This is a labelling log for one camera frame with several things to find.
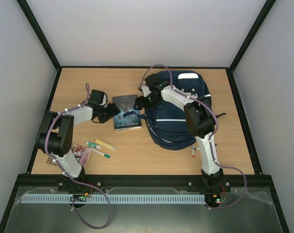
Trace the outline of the dark blue paperback book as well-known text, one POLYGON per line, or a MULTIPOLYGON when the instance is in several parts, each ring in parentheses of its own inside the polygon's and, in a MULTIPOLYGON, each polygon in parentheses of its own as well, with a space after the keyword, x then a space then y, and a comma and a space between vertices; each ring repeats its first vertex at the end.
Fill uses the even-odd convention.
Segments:
POLYGON ((124 95, 112 97, 113 103, 116 104, 120 113, 114 116, 114 130, 129 130, 142 127, 139 110, 134 109, 137 95, 124 95))

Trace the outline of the navy blue school backpack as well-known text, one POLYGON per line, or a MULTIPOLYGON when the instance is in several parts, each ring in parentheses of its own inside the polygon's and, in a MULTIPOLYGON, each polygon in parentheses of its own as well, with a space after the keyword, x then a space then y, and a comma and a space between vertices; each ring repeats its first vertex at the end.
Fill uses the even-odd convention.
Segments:
MULTIPOLYGON (((212 106, 212 97, 202 76, 191 70, 172 70, 172 84, 212 106)), ((146 124, 154 143, 166 150, 181 150, 196 143, 188 130, 184 112, 175 105, 160 101, 145 109, 146 124)))

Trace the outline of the pink illustrated paperback book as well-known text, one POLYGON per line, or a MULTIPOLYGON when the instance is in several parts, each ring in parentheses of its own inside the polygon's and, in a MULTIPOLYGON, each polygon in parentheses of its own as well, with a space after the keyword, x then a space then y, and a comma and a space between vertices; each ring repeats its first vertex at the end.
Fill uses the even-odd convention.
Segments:
POLYGON ((88 147, 72 144, 71 151, 73 152, 73 155, 77 162, 85 168, 92 150, 88 147))

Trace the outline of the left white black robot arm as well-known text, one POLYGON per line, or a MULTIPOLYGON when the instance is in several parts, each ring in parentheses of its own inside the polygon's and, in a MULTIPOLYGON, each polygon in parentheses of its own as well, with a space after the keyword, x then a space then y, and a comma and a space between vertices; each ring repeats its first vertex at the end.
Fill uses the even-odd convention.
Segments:
POLYGON ((84 167, 77 161, 72 150, 74 126, 85 121, 103 124, 120 113, 115 103, 108 103, 105 92, 90 90, 86 86, 86 99, 77 106, 62 112, 46 111, 36 137, 35 145, 48 155, 72 182, 96 188, 84 181, 84 167))

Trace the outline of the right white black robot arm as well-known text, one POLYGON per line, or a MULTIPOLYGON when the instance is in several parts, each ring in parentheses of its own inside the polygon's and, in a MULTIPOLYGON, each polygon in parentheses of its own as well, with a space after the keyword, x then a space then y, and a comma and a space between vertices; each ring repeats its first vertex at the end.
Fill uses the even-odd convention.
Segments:
POLYGON ((160 71, 144 75, 135 110, 144 109, 144 119, 153 141, 167 150, 181 150, 197 143, 202 159, 202 183, 208 190, 223 181, 217 164, 214 131, 217 115, 202 76, 194 71, 160 71))

